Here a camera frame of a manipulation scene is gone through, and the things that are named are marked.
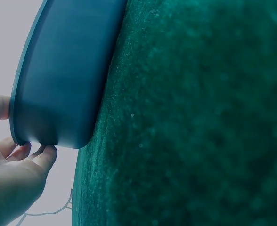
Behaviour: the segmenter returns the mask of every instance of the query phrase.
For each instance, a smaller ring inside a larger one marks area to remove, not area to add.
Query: teal textured surface
[[[277,226],[277,0],[130,0],[73,226]]]

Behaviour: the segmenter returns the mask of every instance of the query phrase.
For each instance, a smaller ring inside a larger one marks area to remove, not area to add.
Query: white wall
[[[10,95],[19,58],[42,0],[0,0],[0,94]],[[0,122],[0,139],[10,136],[8,121]],[[33,144],[32,152],[39,144]],[[41,198],[28,213],[53,212],[67,201],[73,187],[78,150],[58,148],[57,161],[51,170]],[[9,224],[16,225],[18,220]],[[22,226],[71,226],[71,210],[56,215],[26,217]]]

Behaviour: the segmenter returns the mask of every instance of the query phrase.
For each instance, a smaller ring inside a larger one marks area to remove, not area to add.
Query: green fuzzy surface
[[[73,226],[277,226],[277,0],[129,0]]]

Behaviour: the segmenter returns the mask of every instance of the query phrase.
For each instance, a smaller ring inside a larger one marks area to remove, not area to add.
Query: bowl rim
[[[25,71],[27,66],[24,64],[24,62],[28,61],[31,58],[32,53],[28,51],[28,49],[30,46],[34,45],[35,40],[33,39],[33,37],[37,32],[39,32],[37,28],[39,28],[40,25],[43,24],[44,22],[43,18],[45,18],[45,16],[47,15],[48,9],[50,8],[53,1],[54,0],[43,0],[37,12],[37,15],[33,21],[33,24],[31,26],[27,39],[25,41],[24,48],[22,50],[18,67],[16,70],[16,74],[15,74],[15,79],[14,79],[13,88],[12,88],[11,97],[10,97],[10,103],[9,103],[9,124],[10,124],[11,136],[14,142],[19,146],[24,146],[27,143],[26,141],[20,140],[16,137],[16,127],[14,123],[15,121],[14,112],[16,110],[15,104],[18,101],[18,97],[21,94],[20,83],[22,82],[22,77],[25,76]]]

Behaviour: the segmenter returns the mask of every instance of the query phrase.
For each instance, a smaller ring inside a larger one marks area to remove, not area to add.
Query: plastic bowl
[[[14,141],[84,147],[93,134],[127,0],[45,0],[17,69]]]

